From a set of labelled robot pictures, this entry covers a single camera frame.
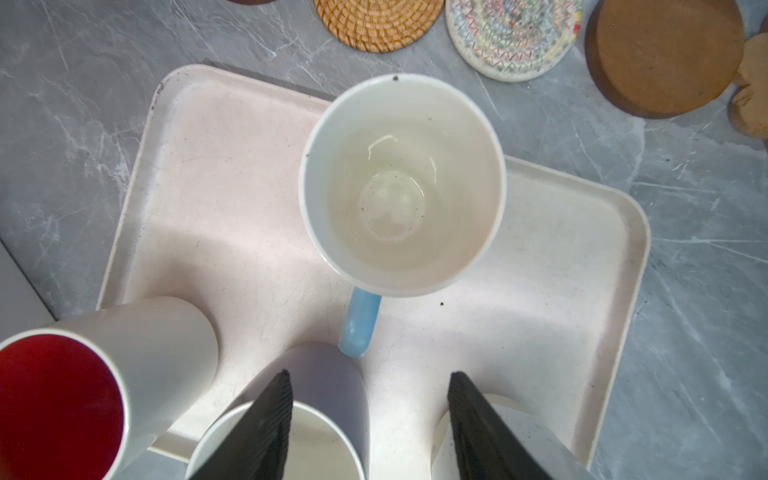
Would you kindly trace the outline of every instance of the marble surface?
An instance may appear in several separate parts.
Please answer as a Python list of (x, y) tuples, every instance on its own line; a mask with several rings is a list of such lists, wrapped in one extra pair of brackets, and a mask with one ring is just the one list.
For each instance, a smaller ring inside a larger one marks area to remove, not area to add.
[[(584, 2), (588, 18), (594, 0)], [(748, 35), (768, 15), (742, 0)], [(441, 16), (414, 45), (352, 50), (312, 2), (0, 2), (0, 238), (59, 318), (92, 310), (150, 99), (203, 62), (325, 98), (410, 71), (465, 91), (507, 154), (629, 192), (653, 231), (592, 472), (768, 478), (768, 154), (728, 123), (732, 89), (670, 120), (607, 103), (576, 48), (545, 76), (469, 68)], [(143, 454), (122, 480), (183, 478)]]

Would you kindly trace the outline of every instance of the wooden object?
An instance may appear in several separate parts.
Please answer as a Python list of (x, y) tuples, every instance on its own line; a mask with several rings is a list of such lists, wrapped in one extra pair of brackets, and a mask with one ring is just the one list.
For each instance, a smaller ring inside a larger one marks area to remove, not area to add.
[(734, 81), (741, 90), (730, 101), (730, 122), (747, 135), (768, 140), (768, 18), (763, 33), (746, 41)]
[(525, 81), (553, 68), (576, 42), (581, 0), (448, 0), (456, 50), (486, 77)]
[(424, 35), (445, 0), (314, 0), (323, 24), (350, 47), (397, 50)]
[(587, 26), (594, 83), (620, 109), (673, 117), (725, 91), (743, 53), (734, 0), (603, 0)]

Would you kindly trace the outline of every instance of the mug handle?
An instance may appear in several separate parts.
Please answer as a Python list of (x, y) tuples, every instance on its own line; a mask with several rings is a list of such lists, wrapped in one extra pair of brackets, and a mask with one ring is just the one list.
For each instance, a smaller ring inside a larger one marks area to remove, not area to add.
[(352, 299), (344, 317), (344, 330), (339, 339), (339, 349), (344, 355), (356, 359), (366, 353), (381, 302), (381, 295), (357, 287), (352, 291)]

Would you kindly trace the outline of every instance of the white tray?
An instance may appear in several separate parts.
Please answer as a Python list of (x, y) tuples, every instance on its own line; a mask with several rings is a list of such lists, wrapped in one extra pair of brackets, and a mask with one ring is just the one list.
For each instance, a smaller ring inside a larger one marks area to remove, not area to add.
[[(156, 295), (197, 305), (220, 365), (208, 393), (154, 444), (188, 460), (269, 361), (335, 343), (352, 286), (311, 244), (298, 204), (306, 138), (328, 102), (190, 65), (157, 89), (99, 307)], [(650, 246), (628, 195), (508, 157), (490, 251), (449, 288), (382, 301), (360, 360), (371, 478), (430, 477), (449, 375), (526, 405), (589, 465)]]

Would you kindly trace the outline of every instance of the rattan coaster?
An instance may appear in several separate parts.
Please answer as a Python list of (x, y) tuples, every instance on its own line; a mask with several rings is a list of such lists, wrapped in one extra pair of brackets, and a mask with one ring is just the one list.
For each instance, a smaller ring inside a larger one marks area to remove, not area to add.
[(446, 0), (459, 54), (500, 81), (525, 81), (554, 67), (576, 42), (581, 0)]
[(363, 51), (397, 50), (424, 35), (444, 0), (314, 0), (330, 32)]

